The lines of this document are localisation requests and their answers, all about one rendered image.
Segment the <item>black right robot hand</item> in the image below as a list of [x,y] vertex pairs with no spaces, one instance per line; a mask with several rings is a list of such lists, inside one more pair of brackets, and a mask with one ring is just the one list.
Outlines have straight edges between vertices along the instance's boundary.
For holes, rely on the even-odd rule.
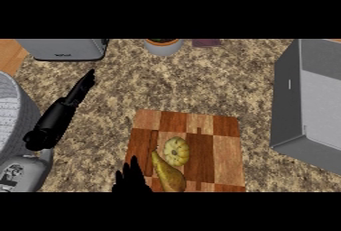
[[137,157],[131,156],[129,162],[123,163],[122,170],[116,171],[116,183],[111,192],[117,193],[150,193],[151,189],[144,183],[142,172]]

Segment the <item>white plant pot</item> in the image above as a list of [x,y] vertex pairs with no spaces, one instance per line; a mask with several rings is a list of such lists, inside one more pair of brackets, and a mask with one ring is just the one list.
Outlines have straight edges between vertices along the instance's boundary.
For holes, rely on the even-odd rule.
[[157,56],[169,56],[173,54],[182,47],[184,40],[173,39],[168,42],[154,42],[148,39],[142,40],[142,47],[147,51]]

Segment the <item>pale yellow pattypan squash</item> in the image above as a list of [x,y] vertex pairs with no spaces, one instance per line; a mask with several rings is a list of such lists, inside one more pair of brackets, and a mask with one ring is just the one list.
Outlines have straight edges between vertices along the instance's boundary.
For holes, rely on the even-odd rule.
[[181,137],[173,136],[165,142],[163,156],[171,166],[182,166],[188,161],[188,145]]

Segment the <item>yellow-brown pear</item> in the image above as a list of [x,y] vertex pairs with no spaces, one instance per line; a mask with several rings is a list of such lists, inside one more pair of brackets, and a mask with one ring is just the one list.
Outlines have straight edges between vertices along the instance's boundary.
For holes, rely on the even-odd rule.
[[151,164],[159,178],[160,187],[165,191],[184,192],[185,180],[181,172],[168,165],[159,157],[156,151],[151,151]]

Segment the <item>grey toaster appliance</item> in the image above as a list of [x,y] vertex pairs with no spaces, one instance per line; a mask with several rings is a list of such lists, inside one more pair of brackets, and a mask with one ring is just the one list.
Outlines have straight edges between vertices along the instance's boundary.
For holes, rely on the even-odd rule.
[[107,39],[17,39],[21,48],[41,61],[100,60]]

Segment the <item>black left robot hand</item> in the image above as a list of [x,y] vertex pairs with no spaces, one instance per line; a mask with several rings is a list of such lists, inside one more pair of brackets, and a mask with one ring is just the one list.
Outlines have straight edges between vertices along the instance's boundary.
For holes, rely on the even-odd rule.
[[88,71],[83,77],[76,81],[66,97],[60,97],[45,113],[39,117],[33,130],[21,138],[24,147],[30,151],[49,149],[57,144],[67,125],[70,124],[75,110],[82,102],[89,88],[94,85],[94,69]]

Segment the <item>grey cardboard box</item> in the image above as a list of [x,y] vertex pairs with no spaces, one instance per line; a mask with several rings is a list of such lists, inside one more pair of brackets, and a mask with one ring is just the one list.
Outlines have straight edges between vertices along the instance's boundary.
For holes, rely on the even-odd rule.
[[278,56],[268,146],[341,175],[341,42],[296,39]]

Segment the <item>grey ribbed round object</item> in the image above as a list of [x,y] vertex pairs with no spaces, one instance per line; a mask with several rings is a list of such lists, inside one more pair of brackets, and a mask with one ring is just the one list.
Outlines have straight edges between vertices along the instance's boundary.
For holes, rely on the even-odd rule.
[[33,129],[39,110],[18,83],[0,71],[0,164],[13,156],[30,155],[21,137]]

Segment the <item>checkered wooden cutting board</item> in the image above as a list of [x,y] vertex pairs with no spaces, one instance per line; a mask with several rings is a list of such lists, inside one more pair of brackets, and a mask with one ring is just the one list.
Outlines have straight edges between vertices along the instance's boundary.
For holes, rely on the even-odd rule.
[[238,121],[231,116],[141,109],[132,118],[125,156],[135,157],[151,191],[160,191],[151,167],[151,152],[178,136],[188,145],[188,161],[178,168],[187,192],[244,190]]

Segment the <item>dark purple block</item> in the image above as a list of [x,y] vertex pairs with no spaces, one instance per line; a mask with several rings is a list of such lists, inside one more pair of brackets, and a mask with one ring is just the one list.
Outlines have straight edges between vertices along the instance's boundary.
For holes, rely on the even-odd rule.
[[221,45],[221,41],[218,39],[193,39],[191,46],[193,47],[216,47]]

